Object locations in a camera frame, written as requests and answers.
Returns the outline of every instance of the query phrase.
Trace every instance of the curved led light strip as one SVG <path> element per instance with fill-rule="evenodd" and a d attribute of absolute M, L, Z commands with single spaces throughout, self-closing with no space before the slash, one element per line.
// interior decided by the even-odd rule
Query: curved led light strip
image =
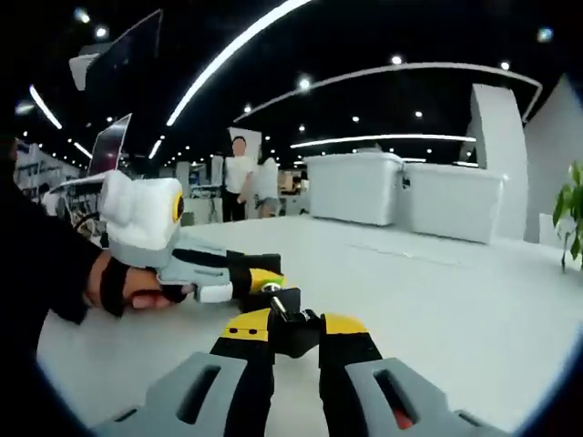
<path fill-rule="evenodd" d="M 62 129 L 63 125 L 61 125 L 58 120 L 56 119 L 56 117 L 53 115 L 53 113 L 50 111 L 50 109 L 46 106 L 45 101 L 41 98 L 40 95 L 38 95 L 38 93 L 36 92 L 35 86 L 31 85 L 28 88 L 28 91 L 30 92 L 30 96 L 33 98 L 33 100 L 35 100 L 35 103 L 38 107 L 40 107 L 40 110 L 43 111 L 43 114 L 45 114 L 46 118 L 48 118 L 48 121 L 50 121 L 51 123 L 53 123 L 53 125 L 57 128 L 57 129 Z"/>
<path fill-rule="evenodd" d="M 215 59 L 207 66 L 207 68 L 200 74 L 200 76 L 194 81 L 194 83 L 190 86 L 190 89 L 184 95 L 184 97 L 180 100 L 179 104 L 174 109 L 174 112 L 170 116 L 166 126 L 172 126 L 177 118 L 179 117 L 180 113 L 192 97 L 202 88 L 202 86 L 210 79 L 212 75 L 214 75 L 217 70 L 229 60 L 231 56 L 233 56 L 241 47 L 247 44 L 249 41 L 252 40 L 258 33 L 278 21 L 279 19 L 285 17 L 290 12 L 294 11 L 298 7 L 301 7 L 307 3 L 310 3 L 311 0 L 288 0 L 287 2 L 279 5 L 267 15 L 264 15 L 260 18 L 255 24 L 253 24 L 250 28 L 248 28 L 245 32 L 241 35 L 237 36 L 230 43 L 227 48 L 225 48 Z"/>
<path fill-rule="evenodd" d="M 378 75 L 380 73 L 387 73 L 390 71 L 421 70 L 421 69 L 427 69 L 427 68 L 452 68 L 452 69 L 458 69 L 458 70 L 480 71 L 482 73 L 492 73 L 495 75 L 510 77 L 512 79 L 526 82 L 532 86 L 536 86 L 537 91 L 533 95 L 533 98 L 530 101 L 530 104 L 528 105 L 527 110 L 522 115 L 523 123 L 526 123 L 527 118 L 530 115 L 530 112 L 532 111 L 532 108 L 534 107 L 535 103 L 538 101 L 538 98 L 540 97 L 540 93 L 542 93 L 542 91 L 543 91 L 542 84 L 531 77 L 519 75 L 518 73 L 514 73 L 512 71 L 506 71 L 506 70 L 503 70 L 501 68 L 493 68 L 492 66 L 478 66 L 476 64 L 463 64 L 463 63 L 456 63 L 456 62 L 417 62 L 417 63 L 412 63 L 412 64 L 401 64 L 398 66 L 397 65 L 395 65 L 395 66 L 378 66 L 376 68 L 368 68 L 365 70 L 354 71 L 354 72 L 348 73 L 346 75 L 331 77 L 331 78 L 323 80 L 321 82 L 311 84 L 310 90 L 312 90 L 314 88 L 319 88 L 321 86 L 336 84 L 336 83 L 342 82 L 344 80 L 355 79 L 356 77 Z M 251 112 L 248 112 L 247 114 L 242 114 L 241 116 L 235 118 L 234 122 L 237 123 L 237 122 L 241 121 L 243 118 L 251 116 L 251 115 L 255 114 L 256 112 L 259 112 L 262 109 L 265 109 L 266 107 L 270 107 L 271 105 L 273 105 L 275 103 L 278 103 L 278 102 L 281 102 L 282 100 L 285 100 L 286 98 L 294 97 L 294 96 L 297 96 L 299 94 L 304 94 L 304 93 L 305 93 L 305 90 L 296 89 L 296 90 L 293 90 L 289 93 L 283 94 L 279 97 L 275 97 L 274 99 L 270 100 L 269 102 L 263 103 L 261 105 L 258 105 L 255 108 L 253 108 L 251 110 Z"/>
<path fill-rule="evenodd" d="M 344 137 L 320 139 L 318 141 L 308 141 L 305 143 L 292 144 L 290 148 L 321 146 L 324 144 L 338 144 L 351 143 L 354 141 L 370 141 L 376 139 L 437 139 L 443 141 L 466 141 L 468 143 L 475 143 L 476 139 L 473 137 L 458 137 L 455 135 L 434 135 L 434 134 L 387 134 L 387 135 L 365 135 L 361 137 Z"/>

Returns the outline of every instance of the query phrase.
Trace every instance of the white pillar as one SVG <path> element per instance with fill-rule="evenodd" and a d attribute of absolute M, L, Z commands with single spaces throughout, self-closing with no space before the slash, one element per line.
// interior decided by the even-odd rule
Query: white pillar
<path fill-rule="evenodd" d="M 523 239 L 527 225 L 527 146 L 514 93 L 474 84 L 471 109 L 479 167 L 507 176 L 496 234 Z"/>
<path fill-rule="evenodd" d="M 190 163 L 185 161 L 180 161 L 176 164 L 176 179 L 180 181 L 182 185 L 182 193 L 185 198 L 190 197 Z"/>
<path fill-rule="evenodd" d="M 558 192 L 570 181 L 568 168 L 583 163 L 583 107 L 566 76 L 525 127 L 528 152 L 526 240 L 538 243 L 538 215 L 552 215 Z"/>

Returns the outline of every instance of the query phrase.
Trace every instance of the black sleeve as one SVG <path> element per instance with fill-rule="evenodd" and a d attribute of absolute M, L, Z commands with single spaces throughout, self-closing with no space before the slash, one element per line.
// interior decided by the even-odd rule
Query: black sleeve
<path fill-rule="evenodd" d="M 83 291 L 101 249 L 63 220 L 47 216 L 12 180 L 2 178 L 0 193 L 8 206 L 1 230 L 7 244 L 2 250 L 13 266 L 7 276 L 14 280 L 8 291 L 14 311 L 32 318 L 29 327 L 40 323 L 42 328 L 48 309 L 80 323 L 87 311 Z"/>

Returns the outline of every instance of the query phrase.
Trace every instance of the black ceiling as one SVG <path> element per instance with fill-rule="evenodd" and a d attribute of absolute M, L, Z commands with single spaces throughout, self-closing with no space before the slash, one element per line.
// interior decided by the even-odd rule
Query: black ceiling
<path fill-rule="evenodd" d="M 353 71 L 390 64 L 393 54 L 407 63 L 464 62 L 498 66 L 533 77 L 544 86 L 541 102 L 569 69 L 572 23 L 565 10 L 541 10 L 532 1 L 395 1 L 314 0 L 269 27 L 244 46 L 190 101 L 178 121 L 166 127 L 174 107 L 204 67 L 241 32 L 283 0 L 128 2 L 86 0 L 42 2 L 30 10 L 16 5 L 10 35 L 14 41 L 14 77 L 10 92 L 28 98 L 35 84 L 64 125 L 56 130 L 35 111 L 16 118 L 18 131 L 43 143 L 59 156 L 83 159 L 66 141 L 91 148 L 106 118 L 133 112 L 126 143 L 130 158 L 146 156 L 160 135 L 166 139 L 153 160 L 163 165 L 180 150 L 183 158 L 207 158 L 225 147 L 225 129 L 253 107 L 292 91 L 300 77 L 324 80 Z M 76 7 L 91 17 L 89 25 L 74 18 Z M 135 77 L 139 92 L 119 96 L 110 107 L 89 105 L 75 89 L 68 59 L 95 43 L 95 25 L 107 25 L 115 39 L 144 16 L 162 7 L 159 58 Z M 551 44 L 537 41 L 537 30 L 552 26 Z M 271 137 L 284 166 L 297 155 L 343 152 L 346 146 L 307 147 L 290 144 L 312 139 L 387 133 L 465 135 L 473 83 L 514 90 L 524 111 L 535 89 L 497 75 L 459 70 L 384 73 L 325 86 L 291 97 L 243 119 L 237 126 Z M 423 118 L 414 116 L 423 111 Z M 358 116 L 359 123 L 352 118 Z M 305 132 L 298 126 L 304 124 Z M 427 141 L 381 142 L 405 157 L 436 162 L 456 159 L 460 144 Z M 431 148 L 434 153 L 427 155 Z"/>

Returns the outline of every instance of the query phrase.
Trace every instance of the white shirt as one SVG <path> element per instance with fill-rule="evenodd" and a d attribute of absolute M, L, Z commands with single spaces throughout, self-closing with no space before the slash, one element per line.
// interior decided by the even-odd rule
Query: white shirt
<path fill-rule="evenodd" d="M 47 192 L 43 196 L 41 203 L 46 209 L 46 214 L 56 216 L 56 204 L 58 203 L 58 194 Z"/>
<path fill-rule="evenodd" d="M 227 191 L 233 194 L 240 194 L 247 175 L 252 173 L 254 169 L 255 165 L 250 158 L 227 158 L 227 177 L 225 177 Z"/>
<path fill-rule="evenodd" d="M 268 158 L 262 166 L 258 166 L 255 173 L 255 193 L 260 200 L 279 198 L 277 176 L 279 169 L 273 158 Z"/>

